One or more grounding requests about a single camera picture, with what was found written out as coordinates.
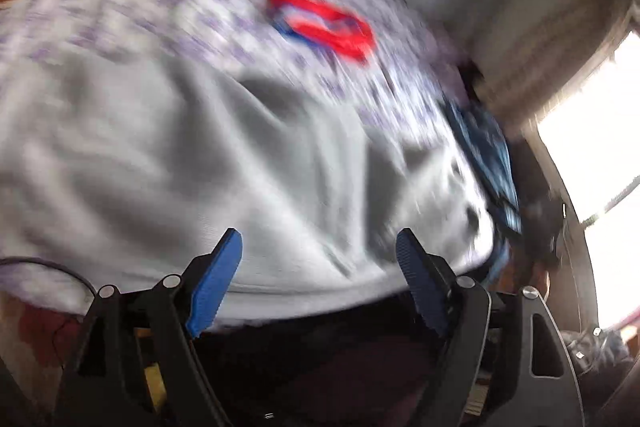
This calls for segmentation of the grey fleece pants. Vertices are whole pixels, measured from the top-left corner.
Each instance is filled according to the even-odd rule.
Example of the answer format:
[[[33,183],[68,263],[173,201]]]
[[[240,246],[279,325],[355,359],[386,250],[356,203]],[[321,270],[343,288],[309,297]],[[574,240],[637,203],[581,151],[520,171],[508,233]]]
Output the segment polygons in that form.
[[[402,291],[397,233],[462,274],[494,226],[454,141],[405,145],[271,78],[171,55],[66,53],[1,81],[1,270],[26,303],[85,313],[211,251],[243,254],[222,321],[352,308]]]

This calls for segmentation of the red flower bed skirt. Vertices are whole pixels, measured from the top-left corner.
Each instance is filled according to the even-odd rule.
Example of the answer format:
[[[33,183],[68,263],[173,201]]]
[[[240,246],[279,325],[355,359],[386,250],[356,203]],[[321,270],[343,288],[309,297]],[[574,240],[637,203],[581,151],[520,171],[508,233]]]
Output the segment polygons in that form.
[[[73,315],[29,306],[2,291],[1,358],[37,409],[53,410],[80,325]]]

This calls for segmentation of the blue denim jeans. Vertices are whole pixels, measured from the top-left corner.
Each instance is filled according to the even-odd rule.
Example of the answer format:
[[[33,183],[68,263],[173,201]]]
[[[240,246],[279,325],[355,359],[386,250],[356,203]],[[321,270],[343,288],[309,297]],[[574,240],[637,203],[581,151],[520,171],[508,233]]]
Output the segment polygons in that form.
[[[449,127],[485,192],[488,210],[508,237],[522,234],[508,144],[494,116],[480,104],[440,104]]]

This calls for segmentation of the brick pattern curtain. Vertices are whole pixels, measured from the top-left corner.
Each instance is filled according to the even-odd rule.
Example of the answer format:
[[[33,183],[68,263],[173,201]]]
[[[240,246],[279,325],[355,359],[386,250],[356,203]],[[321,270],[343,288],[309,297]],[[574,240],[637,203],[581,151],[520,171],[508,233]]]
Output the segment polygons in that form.
[[[507,134],[542,117],[623,39],[636,0],[566,0],[484,69],[476,92]]]

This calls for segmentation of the purple floral bed sheet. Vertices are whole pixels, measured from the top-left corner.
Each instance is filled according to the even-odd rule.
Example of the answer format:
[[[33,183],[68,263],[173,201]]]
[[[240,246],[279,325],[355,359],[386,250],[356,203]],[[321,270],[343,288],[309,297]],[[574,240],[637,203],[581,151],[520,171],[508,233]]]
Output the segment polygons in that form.
[[[394,138],[454,137],[440,106],[457,80],[446,46],[401,0],[324,0],[363,18],[375,48],[364,63],[281,35],[266,0],[17,0],[1,13],[1,66],[52,63],[66,50],[123,60],[164,49],[227,74],[276,78],[348,104]]]

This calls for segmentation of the folded red white blue garment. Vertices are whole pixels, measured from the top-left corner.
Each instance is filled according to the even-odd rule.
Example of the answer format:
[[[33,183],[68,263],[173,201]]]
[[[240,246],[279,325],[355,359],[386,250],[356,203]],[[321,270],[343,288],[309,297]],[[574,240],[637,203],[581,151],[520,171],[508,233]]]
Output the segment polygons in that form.
[[[322,0],[267,0],[267,13],[280,34],[358,63],[376,46],[367,22]]]

